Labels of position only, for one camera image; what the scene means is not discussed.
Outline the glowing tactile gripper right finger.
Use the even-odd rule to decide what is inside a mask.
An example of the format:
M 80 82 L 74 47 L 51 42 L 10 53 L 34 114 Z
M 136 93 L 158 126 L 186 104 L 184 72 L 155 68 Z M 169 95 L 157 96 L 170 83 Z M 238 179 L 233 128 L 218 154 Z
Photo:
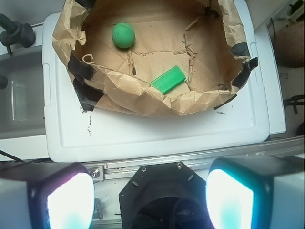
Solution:
M 209 170 L 205 196 L 217 229 L 303 229 L 305 160 L 217 158 Z

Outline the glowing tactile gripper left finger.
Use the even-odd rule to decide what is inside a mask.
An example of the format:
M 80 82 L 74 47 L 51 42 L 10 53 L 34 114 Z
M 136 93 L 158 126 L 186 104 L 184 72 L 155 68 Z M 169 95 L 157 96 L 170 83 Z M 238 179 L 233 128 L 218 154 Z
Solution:
M 93 179 L 82 163 L 2 163 L 2 229 L 88 229 Z

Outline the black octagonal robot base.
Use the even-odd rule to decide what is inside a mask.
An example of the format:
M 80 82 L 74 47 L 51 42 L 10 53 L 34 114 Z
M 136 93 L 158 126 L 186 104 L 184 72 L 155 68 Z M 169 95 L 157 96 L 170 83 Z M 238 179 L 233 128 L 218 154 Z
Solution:
M 124 229 L 211 229 L 206 182 L 182 162 L 141 166 L 119 193 Z

